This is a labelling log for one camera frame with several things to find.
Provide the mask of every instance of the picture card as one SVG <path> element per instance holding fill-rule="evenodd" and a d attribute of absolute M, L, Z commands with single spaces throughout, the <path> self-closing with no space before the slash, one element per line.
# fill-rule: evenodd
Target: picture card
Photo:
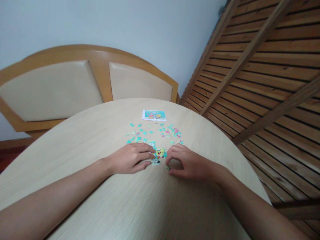
<path fill-rule="evenodd" d="M 142 111 L 142 120 L 167 121 L 167 118 L 166 118 L 166 114 L 164 113 L 164 111 L 143 110 Z"/>

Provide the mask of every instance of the wooden chair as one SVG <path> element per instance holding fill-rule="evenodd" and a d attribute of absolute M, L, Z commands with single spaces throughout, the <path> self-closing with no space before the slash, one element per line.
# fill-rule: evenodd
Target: wooden chair
<path fill-rule="evenodd" d="M 0 111 L 17 132 L 50 129 L 104 102 L 177 100 L 178 83 L 125 51 L 67 45 L 37 52 L 0 71 Z"/>

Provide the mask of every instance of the right hand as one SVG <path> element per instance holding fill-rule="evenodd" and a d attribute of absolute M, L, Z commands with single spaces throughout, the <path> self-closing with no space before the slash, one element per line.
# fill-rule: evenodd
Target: right hand
<path fill-rule="evenodd" d="M 169 165 L 173 158 L 180 160 L 184 169 L 171 169 L 169 174 L 172 176 L 192 180 L 213 180 L 218 182 L 220 176 L 231 173 L 224 166 L 202 157 L 180 143 L 172 146 L 168 150 L 166 165 Z"/>

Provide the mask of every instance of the wooden chair frame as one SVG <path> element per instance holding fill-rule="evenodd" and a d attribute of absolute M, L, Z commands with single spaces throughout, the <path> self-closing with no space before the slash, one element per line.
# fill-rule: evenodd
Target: wooden chair frame
<path fill-rule="evenodd" d="M 149 72 L 173 87 L 171 102 L 176 102 L 178 83 L 147 61 L 115 48 L 93 45 L 67 45 L 37 52 L 0 71 L 0 87 L 24 73 L 52 64 L 87 60 L 97 81 L 103 102 L 113 100 L 109 62 L 125 64 Z M 50 129 L 65 119 L 23 121 L 0 97 L 0 111 L 17 132 Z"/>

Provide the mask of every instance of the light wood tabletop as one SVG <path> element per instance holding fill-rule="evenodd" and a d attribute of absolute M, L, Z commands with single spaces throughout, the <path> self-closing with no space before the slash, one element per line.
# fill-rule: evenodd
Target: light wood tabletop
<path fill-rule="evenodd" d="M 141 120 L 142 110 L 163 110 L 166 122 Z M 173 124 L 181 138 L 163 137 Z M 217 127 L 178 104 L 148 98 L 107 102 L 60 123 L 20 154 L 0 175 L 0 210 L 124 146 L 128 132 L 166 151 L 180 140 L 222 164 L 270 203 L 257 175 Z M 165 158 L 133 175 L 113 175 L 49 239 L 250 239 L 218 189 L 168 175 Z"/>

